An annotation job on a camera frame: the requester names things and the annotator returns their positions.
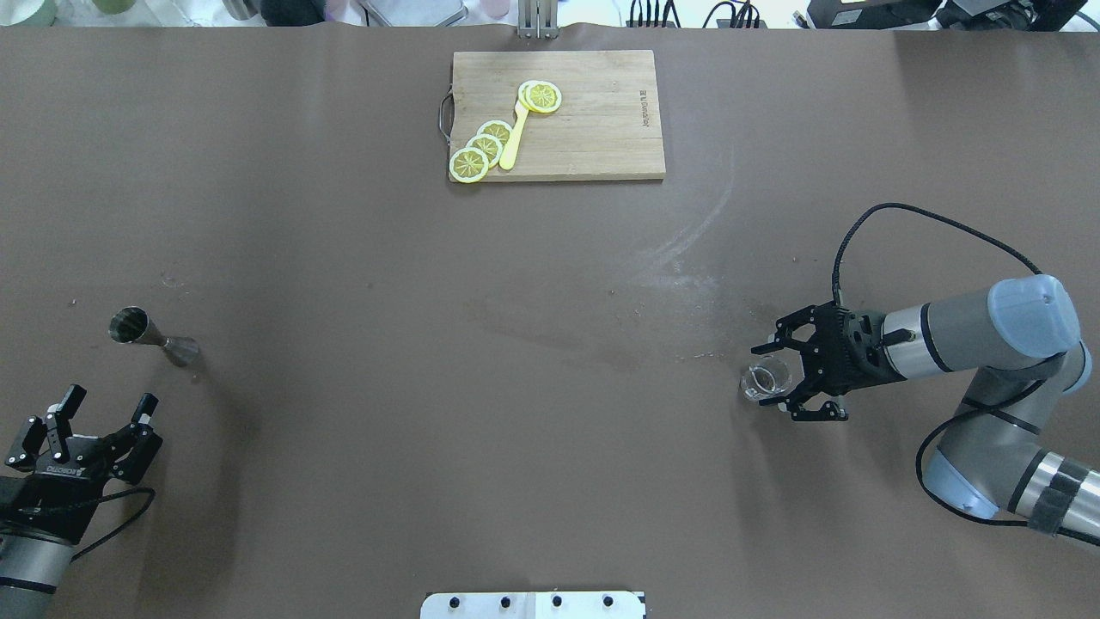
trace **metal jigger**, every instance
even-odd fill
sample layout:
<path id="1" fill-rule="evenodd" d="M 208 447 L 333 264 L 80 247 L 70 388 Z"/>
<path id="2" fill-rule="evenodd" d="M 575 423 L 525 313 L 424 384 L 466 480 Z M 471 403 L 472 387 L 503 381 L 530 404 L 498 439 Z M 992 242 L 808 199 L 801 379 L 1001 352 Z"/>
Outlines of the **metal jigger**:
<path id="1" fill-rule="evenodd" d="M 111 319 L 107 333 L 119 344 L 160 346 L 173 366 L 183 368 L 199 356 L 199 345 L 189 338 L 165 338 L 141 307 L 123 307 Z"/>

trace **gray tabletop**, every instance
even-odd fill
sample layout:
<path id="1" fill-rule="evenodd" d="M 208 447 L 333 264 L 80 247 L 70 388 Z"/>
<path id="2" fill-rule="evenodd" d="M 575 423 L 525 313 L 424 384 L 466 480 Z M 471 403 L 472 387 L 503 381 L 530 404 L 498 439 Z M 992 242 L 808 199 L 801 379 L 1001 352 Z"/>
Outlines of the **gray tabletop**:
<path id="1" fill-rule="evenodd" d="M 528 48 L 652 48 L 666 180 L 449 183 L 451 54 Z M 1094 615 L 1096 555 L 916 485 L 969 373 L 854 394 L 845 424 L 737 378 L 889 200 L 1018 246 L 1093 339 L 1100 37 L 8 30 L 0 84 L 0 438 L 78 383 L 79 432 L 151 391 L 166 440 L 153 509 L 53 617 L 411 618 L 428 592 L 554 587 L 645 590 L 654 619 Z M 1024 274 L 890 212 L 845 268 L 883 311 Z M 130 303 L 202 364 L 110 342 Z M 1098 383 L 1044 434 L 1093 465 Z"/>

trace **glass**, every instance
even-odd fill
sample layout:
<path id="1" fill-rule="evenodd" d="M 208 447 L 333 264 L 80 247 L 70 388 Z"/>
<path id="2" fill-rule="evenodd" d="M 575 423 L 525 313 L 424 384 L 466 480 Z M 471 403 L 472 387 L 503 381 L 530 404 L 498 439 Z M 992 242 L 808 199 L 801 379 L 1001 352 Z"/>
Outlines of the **glass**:
<path id="1" fill-rule="evenodd" d="M 771 355 L 752 362 L 741 375 L 741 393 L 754 402 L 782 396 L 789 387 L 791 371 L 782 360 Z"/>

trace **cutting board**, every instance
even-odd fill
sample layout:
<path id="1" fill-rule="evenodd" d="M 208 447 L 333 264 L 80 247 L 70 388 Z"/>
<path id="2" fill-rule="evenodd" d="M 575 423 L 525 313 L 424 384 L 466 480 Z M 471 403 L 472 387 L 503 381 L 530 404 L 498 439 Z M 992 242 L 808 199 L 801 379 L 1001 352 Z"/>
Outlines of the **cutting board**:
<path id="1" fill-rule="evenodd" d="M 457 52 L 451 154 L 487 120 L 514 124 L 516 89 L 528 79 L 554 82 L 561 107 L 531 112 L 515 167 L 495 167 L 481 181 L 664 178 L 651 49 Z"/>

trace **metal handle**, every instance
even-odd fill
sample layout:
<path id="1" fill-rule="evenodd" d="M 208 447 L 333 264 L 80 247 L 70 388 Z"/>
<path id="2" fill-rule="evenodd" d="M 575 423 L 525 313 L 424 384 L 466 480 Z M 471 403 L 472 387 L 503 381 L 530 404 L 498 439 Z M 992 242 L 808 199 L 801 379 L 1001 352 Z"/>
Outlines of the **metal handle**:
<path id="1" fill-rule="evenodd" d="M 447 100 L 451 100 L 451 122 L 447 129 L 443 129 L 443 110 L 447 108 Z M 447 140 L 447 145 L 451 145 L 451 126 L 454 126 L 454 85 L 451 84 L 447 87 L 447 95 L 443 95 L 443 100 L 439 101 L 439 132 L 443 134 L 443 140 Z"/>

